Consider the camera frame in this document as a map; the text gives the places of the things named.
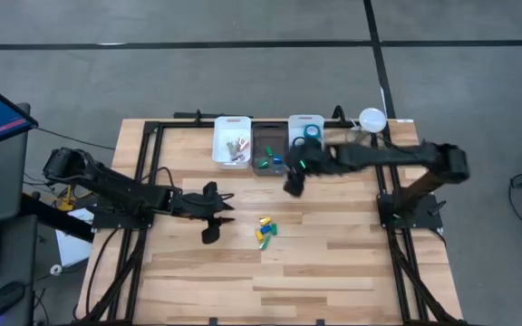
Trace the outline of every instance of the wooden tabletop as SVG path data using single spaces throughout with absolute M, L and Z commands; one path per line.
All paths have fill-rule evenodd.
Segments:
M 124 120 L 112 168 L 133 177 L 144 120 Z M 411 120 L 391 120 L 398 145 L 418 143 Z M 344 139 L 346 130 L 329 129 L 328 140 Z M 398 324 L 401 323 L 390 251 L 379 225 L 372 168 L 344 177 L 311 177 L 301 198 L 283 191 L 280 177 L 256 177 L 249 170 L 218 170 L 211 158 L 213 129 L 166 129 L 159 165 L 170 168 L 185 193 L 200 192 L 216 181 L 235 211 L 222 212 L 235 222 L 221 227 L 221 238 L 202 244 L 205 223 L 156 216 L 143 258 L 134 323 Z M 148 173 L 151 149 L 147 165 Z M 423 168 L 399 168 L 401 182 L 410 182 Z M 167 184 L 166 173 L 158 184 Z M 255 230 L 260 216 L 278 224 L 265 251 L 257 249 Z M 94 237 L 92 256 L 77 315 L 85 313 L 88 281 L 100 247 L 111 230 Z M 412 231 L 423 281 L 454 317 L 461 318 L 444 244 L 427 230 Z M 114 277 L 122 231 L 108 243 L 92 285 L 93 305 Z M 412 317 L 413 290 L 406 287 Z M 128 294 L 123 286 L 119 317 Z

